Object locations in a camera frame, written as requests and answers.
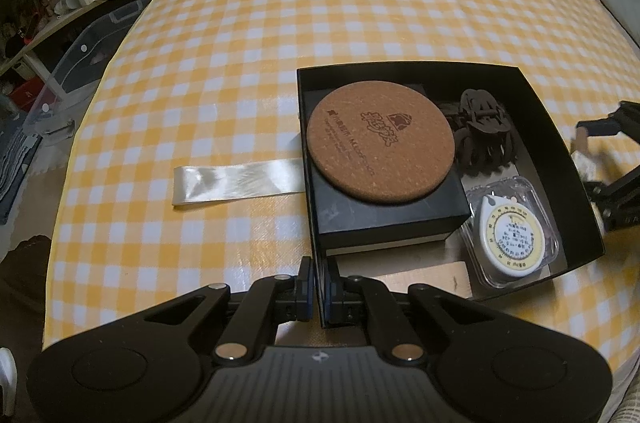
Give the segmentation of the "small black inner box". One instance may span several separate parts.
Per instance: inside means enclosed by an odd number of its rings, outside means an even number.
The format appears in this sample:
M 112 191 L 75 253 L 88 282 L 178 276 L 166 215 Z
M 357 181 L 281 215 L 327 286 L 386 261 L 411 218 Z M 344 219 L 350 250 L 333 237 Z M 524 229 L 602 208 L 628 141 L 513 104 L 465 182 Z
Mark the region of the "small black inner box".
M 416 201 L 383 204 L 359 200 L 334 187 L 303 149 L 312 253 L 319 258 L 445 240 L 471 216 L 455 169 Z

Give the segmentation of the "round tape measure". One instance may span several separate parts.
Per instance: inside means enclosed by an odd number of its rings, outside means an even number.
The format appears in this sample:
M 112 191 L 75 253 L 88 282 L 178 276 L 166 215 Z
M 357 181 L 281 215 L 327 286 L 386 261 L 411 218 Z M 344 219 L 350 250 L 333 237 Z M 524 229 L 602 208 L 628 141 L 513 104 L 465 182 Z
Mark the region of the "round tape measure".
M 476 184 L 466 199 L 471 216 L 463 236 L 483 287 L 506 293 L 549 276 L 560 239 L 526 178 Z

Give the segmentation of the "black hair claw clip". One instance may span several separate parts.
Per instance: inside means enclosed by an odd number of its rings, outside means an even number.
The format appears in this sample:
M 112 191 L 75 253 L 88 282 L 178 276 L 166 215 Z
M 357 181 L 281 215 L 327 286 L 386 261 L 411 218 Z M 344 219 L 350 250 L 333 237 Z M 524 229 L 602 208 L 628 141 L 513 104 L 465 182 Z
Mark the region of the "black hair claw clip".
M 454 158 L 460 172 L 491 174 L 516 160 L 515 129 L 490 92 L 465 89 L 457 102 L 437 106 L 454 133 Z

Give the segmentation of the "round cork coaster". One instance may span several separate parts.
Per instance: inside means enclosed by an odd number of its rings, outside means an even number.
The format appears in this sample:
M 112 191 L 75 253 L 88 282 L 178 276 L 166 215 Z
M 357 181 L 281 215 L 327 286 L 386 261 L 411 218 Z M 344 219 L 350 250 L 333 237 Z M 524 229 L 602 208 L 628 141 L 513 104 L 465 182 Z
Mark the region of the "round cork coaster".
M 419 91 L 384 80 L 331 91 L 311 112 L 306 134 L 319 172 L 364 201 L 422 198 L 454 165 L 445 115 Z

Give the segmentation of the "folded dark striped fabric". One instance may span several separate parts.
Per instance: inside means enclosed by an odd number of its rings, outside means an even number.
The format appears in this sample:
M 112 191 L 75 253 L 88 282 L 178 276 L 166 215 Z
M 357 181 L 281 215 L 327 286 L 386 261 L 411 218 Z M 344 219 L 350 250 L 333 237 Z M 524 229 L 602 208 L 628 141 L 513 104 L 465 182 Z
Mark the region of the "folded dark striped fabric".
M 41 143 L 37 134 L 26 134 L 21 126 L 1 129 L 1 224 L 8 222 L 18 189 Z

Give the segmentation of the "clear plastic storage bin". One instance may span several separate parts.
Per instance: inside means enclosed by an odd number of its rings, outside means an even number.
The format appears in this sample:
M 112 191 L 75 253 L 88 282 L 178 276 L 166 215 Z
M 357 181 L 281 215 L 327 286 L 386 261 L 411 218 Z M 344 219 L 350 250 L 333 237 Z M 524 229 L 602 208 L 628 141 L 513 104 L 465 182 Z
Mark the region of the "clear plastic storage bin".
M 66 51 L 28 112 L 23 129 L 53 144 L 73 137 L 100 80 L 151 0 L 135 0 L 96 19 Z

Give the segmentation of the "yellow white checkered tablecloth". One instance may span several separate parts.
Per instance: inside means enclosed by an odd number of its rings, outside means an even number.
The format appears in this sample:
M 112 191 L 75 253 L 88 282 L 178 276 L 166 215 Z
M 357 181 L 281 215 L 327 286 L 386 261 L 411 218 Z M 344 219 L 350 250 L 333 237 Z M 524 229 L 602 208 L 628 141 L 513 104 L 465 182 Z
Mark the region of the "yellow white checkered tablecloth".
M 152 0 L 75 136 L 44 343 L 295 271 L 301 195 L 176 209 L 172 174 L 299 156 L 297 70 L 386 60 L 516 66 L 564 140 L 639 97 L 638 54 L 598 0 Z

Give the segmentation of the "black cardboard box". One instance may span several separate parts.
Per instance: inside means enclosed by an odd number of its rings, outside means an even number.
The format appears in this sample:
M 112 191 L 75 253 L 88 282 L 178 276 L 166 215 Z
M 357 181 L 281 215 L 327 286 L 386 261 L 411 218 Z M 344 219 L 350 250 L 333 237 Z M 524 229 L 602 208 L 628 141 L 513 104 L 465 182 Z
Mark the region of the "black cardboard box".
M 370 62 L 302 68 L 297 100 L 322 306 L 343 273 L 455 263 L 492 299 L 595 261 L 597 221 L 559 131 L 518 68 Z

